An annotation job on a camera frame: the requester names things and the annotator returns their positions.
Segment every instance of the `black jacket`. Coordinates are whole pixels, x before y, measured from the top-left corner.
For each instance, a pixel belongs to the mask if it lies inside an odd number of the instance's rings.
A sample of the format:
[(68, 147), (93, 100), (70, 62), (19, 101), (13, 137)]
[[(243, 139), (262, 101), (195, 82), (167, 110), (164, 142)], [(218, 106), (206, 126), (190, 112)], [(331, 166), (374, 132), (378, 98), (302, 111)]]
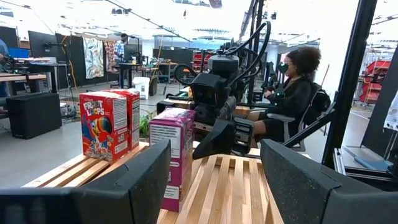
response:
[(268, 109), (266, 113), (282, 114), (294, 117), (296, 121), (300, 121), (310, 103), (312, 83), (307, 77), (302, 77), (286, 88), (289, 81), (290, 78), (283, 84), (285, 89), (284, 98), (275, 98), (274, 94), (267, 97), (269, 101), (276, 102), (277, 107)]

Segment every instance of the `man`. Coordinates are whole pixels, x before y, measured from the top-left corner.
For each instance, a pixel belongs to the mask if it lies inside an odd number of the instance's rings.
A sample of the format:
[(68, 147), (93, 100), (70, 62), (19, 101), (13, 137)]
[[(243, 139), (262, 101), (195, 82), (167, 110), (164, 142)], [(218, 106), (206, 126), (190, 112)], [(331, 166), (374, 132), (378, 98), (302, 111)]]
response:
[(114, 45), (114, 61), (116, 65), (123, 61), (124, 56), (124, 45), (128, 42), (127, 34), (121, 35), (121, 40), (118, 40)]
[[(2, 61), (5, 57), (8, 57), (8, 48), (6, 43), (0, 39), (0, 73), (2, 72)], [(7, 97), (7, 83), (6, 82), (0, 82), (0, 98), (2, 97)], [(0, 114), (4, 114), (6, 111), (0, 108)]]

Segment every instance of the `black box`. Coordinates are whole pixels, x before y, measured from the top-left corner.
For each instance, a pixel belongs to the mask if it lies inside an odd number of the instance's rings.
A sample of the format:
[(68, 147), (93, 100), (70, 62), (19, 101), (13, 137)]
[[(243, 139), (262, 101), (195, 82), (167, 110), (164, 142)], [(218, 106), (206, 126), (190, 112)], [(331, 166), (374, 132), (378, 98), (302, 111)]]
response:
[(8, 98), (12, 136), (31, 139), (62, 126), (60, 100), (56, 93), (38, 93)]

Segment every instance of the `froot loops cereal box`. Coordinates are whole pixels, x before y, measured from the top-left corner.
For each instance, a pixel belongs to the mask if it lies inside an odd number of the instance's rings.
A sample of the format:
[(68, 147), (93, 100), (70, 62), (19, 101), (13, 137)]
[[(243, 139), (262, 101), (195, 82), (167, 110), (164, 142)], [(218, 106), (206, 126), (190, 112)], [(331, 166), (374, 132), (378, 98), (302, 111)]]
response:
[(79, 101), (84, 155), (116, 161), (128, 153), (126, 97), (97, 91), (80, 93)]
[(139, 145), (139, 91), (135, 89), (110, 89), (104, 90), (125, 96), (127, 99), (127, 130), (129, 135), (128, 150), (133, 150)]

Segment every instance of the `pink cereal box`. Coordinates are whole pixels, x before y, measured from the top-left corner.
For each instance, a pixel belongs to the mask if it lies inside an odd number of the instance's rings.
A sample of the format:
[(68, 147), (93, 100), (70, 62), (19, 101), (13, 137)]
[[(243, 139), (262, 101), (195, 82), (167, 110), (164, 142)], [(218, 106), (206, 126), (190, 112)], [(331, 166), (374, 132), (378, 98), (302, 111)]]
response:
[(191, 182), (193, 122), (195, 112), (181, 108), (167, 108), (149, 123), (149, 142), (161, 139), (171, 142), (169, 182), (166, 186), (162, 208), (179, 212)]

